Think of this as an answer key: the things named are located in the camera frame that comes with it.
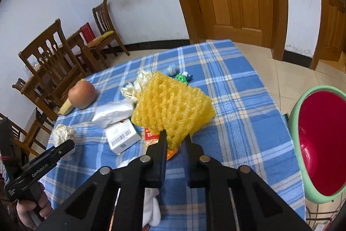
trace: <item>human hand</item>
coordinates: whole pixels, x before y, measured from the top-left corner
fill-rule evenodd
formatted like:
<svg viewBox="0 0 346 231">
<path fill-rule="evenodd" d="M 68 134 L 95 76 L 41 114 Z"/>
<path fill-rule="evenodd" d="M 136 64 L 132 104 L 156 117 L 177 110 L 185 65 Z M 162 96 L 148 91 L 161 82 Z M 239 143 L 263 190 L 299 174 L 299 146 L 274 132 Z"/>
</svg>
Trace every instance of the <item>human hand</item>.
<svg viewBox="0 0 346 231">
<path fill-rule="evenodd" d="M 44 186 L 42 183 L 39 183 L 42 194 L 38 201 L 38 205 L 41 207 L 40 216 L 46 219 L 52 212 L 51 202 L 48 201 L 46 193 L 44 193 Z M 17 203 L 17 213 L 20 221 L 26 226 L 33 230 L 37 228 L 36 224 L 28 215 L 28 211 L 32 211 L 36 207 L 36 203 L 27 200 L 20 200 Z"/>
</svg>

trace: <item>blue plaid tablecloth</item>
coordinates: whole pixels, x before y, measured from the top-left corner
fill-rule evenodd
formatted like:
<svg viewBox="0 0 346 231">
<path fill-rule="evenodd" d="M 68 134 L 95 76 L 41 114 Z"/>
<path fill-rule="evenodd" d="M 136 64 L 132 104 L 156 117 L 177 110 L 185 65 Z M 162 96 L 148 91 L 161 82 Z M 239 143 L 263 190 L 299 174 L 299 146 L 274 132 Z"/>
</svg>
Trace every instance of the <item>blue plaid tablecloth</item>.
<svg viewBox="0 0 346 231">
<path fill-rule="evenodd" d="M 56 121 L 56 125 L 73 126 L 78 138 L 72 160 L 60 160 L 42 179 L 52 207 L 57 208 L 100 167 L 116 168 L 144 154 L 144 143 L 139 141 L 115 155 L 104 130 L 90 120 L 95 106 L 123 99 L 120 88 L 135 80 L 138 68 L 160 71 L 171 63 L 193 75 L 190 85 L 210 96 L 216 110 L 216 117 L 192 141 L 223 165 L 250 166 L 305 219 L 302 178 L 286 123 L 257 73 L 230 40 L 170 49 L 88 77 L 99 91 L 96 102 Z M 186 186 L 181 154 L 167 162 L 166 180 L 157 198 L 162 220 L 151 230 L 206 230 L 205 194 L 201 188 Z"/>
</svg>

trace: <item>yellow fruit packaging net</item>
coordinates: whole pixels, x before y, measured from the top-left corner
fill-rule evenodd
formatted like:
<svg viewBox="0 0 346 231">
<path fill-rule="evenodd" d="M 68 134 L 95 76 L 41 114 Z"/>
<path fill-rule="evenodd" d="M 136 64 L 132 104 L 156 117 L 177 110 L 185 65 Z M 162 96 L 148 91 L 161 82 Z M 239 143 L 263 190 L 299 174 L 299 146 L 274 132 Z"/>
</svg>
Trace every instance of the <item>yellow fruit packaging net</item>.
<svg viewBox="0 0 346 231">
<path fill-rule="evenodd" d="M 153 134 L 165 129 L 168 149 L 174 150 L 213 116 L 211 98 L 202 90 L 155 72 L 138 100 L 131 121 Z"/>
</svg>

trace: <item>baseboard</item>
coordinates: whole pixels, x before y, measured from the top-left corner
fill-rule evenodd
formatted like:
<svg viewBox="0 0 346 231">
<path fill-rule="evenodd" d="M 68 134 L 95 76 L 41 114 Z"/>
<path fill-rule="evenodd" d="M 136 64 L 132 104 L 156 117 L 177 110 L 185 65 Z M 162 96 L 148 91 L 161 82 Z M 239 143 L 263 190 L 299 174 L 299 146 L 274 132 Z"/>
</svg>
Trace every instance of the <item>baseboard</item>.
<svg viewBox="0 0 346 231">
<path fill-rule="evenodd" d="M 282 60 L 285 62 L 288 62 L 288 63 L 293 63 L 293 64 L 296 64 L 299 66 L 309 68 L 311 61 L 312 61 L 312 58 L 285 50 L 283 52 Z"/>
<path fill-rule="evenodd" d="M 125 45 L 125 47 L 128 51 L 135 51 L 135 50 L 147 50 L 147 49 L 165 49 L 165 48 L 171 49 L 171 48 L 176 48 L 176 47 L 189 45 L 189 44 L 190 44 L 190 40 L 188 39 L 174 39 L 174 40 L 139 42 L 136 44 Z M 120 46 L 113 47 L 113 50 L 115 52 L 123 52 Z M 106 53 L 113 52 L 112 50 L 109 50 L 109 48 L 106 48 L 104 51 Z"/>
</svg>

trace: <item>white box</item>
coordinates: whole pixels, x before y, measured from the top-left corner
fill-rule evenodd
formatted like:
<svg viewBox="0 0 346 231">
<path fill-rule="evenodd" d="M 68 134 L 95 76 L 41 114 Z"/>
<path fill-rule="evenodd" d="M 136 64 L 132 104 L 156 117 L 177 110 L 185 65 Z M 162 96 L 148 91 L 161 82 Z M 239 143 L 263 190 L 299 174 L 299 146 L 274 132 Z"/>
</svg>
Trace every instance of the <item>white box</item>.
<svg viewBox="0 0 346 231">
<path fill-rule="evenodd" d="M 105 131 L 109 147 L 117 155 L 141 140 L 129 119 L 112 124 Z"/>
</svg>

